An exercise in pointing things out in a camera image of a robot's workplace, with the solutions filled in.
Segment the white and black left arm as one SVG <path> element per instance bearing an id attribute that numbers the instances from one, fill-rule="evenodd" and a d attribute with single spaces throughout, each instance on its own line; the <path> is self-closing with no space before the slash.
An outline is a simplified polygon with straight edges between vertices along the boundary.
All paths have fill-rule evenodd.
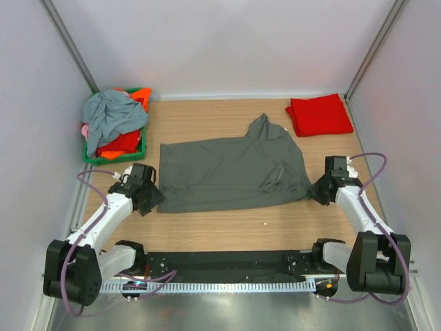
<path id="1" fill-rule="evenodd" d="M 133 212 L 141 216 L 164 202 L 156 187 L 156 169 L 133 163 L 123 173 L 112 173 L 115 183 L 106 194 L 99 192 L 103 202 L 96 212 L 64 240 L 53 240 L 45 254 L 43 293 L 62 300 L 73 316 L 72 309 L 91 305 L 104 282 L 123 273 L 140 275 L 146 267 L 143 244 L 118 241 L 111 250 L 103 246 L 116 228 Z"/>

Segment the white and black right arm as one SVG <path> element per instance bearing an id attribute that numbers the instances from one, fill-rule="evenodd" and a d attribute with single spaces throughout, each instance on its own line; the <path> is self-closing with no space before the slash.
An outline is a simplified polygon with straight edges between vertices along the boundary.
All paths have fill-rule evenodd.
<path id="1" fill-rule="evenodd" d="M 317 240 L 311 266 L 319 273 L 333 267 L 344 272 L 354 292 L 375 299 L 380 294 L 397 295 L 403 301 L 410 287 L 410 239 L 396 234 L 375 211 L 351 161 L 352 157 L 327 156 L 324 174 L 313 185 L 312 194 L 319 204 L 335 203 L 343 210 L 356 240 L 352 247 L 333 239 Z"/>

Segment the dark grey t shirt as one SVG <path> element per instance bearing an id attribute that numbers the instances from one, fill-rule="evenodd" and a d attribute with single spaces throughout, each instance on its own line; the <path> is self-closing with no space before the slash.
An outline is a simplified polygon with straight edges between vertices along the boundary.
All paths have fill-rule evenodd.
<path id="1" fill-rule="evenodd" d="M 312 197 L 302 151 L 266 114 L 243 137 L 163 144 L 162 213 L 244 210 Z"/>

